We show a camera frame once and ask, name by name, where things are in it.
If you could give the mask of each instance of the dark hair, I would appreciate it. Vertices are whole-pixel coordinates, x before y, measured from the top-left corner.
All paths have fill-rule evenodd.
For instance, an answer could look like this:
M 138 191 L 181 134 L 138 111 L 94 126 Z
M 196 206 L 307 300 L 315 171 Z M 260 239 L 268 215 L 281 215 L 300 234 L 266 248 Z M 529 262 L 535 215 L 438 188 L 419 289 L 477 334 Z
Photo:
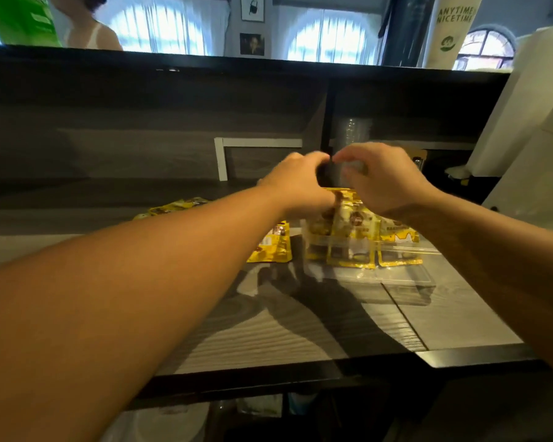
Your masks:
M 86 6 L 90 12 L 94 13 L 96 9 L 103 6 L 106 2 L 107 0 L 84 0 L 84 6 Z

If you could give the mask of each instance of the person's right hand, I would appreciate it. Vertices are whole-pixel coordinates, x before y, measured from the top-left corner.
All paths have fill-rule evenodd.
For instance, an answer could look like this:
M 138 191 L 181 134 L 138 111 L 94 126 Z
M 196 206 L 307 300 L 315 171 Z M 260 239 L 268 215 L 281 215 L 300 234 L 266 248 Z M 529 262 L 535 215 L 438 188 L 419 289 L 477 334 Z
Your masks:
M 334 163 L 361 161 L 367 167 L 362 174 L 346 165 L 342 174 L 374 213 L 402 220 L 412 206 L 423 206 L 442 195 L 422 175 L 401 147 L 381 142 L 351 144 L 332 158 Z

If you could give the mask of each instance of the green package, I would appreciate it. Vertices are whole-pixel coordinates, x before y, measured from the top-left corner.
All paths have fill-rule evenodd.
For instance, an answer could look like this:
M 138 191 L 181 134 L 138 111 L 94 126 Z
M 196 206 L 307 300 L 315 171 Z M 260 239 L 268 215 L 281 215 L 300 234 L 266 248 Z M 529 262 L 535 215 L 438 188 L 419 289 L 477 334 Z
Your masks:
M 47 0 L 0 0 L 0 41 L 61 47 Z

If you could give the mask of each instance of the black and white picture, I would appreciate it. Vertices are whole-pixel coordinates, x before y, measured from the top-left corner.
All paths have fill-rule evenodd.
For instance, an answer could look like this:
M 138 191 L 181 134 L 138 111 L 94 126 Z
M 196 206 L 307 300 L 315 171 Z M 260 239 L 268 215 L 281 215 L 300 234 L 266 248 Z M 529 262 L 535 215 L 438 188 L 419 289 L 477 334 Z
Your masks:
M 241 32 L 240 54 L 246 56 L 264 56 L 264 36 Z
M 264 21 L 264 0 L 241 0 L 242 20 Z

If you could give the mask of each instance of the person's right arm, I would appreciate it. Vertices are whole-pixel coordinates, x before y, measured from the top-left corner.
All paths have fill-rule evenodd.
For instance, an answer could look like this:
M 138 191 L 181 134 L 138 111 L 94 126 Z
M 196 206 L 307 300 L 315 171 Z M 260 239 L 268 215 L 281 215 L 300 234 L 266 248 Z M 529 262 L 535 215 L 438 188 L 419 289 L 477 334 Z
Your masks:
M 510 327 L 553 367 L 553 232 L 439 191 L 404 150 L 353 144 L 335 163 L 376 214 L 426 236 Z

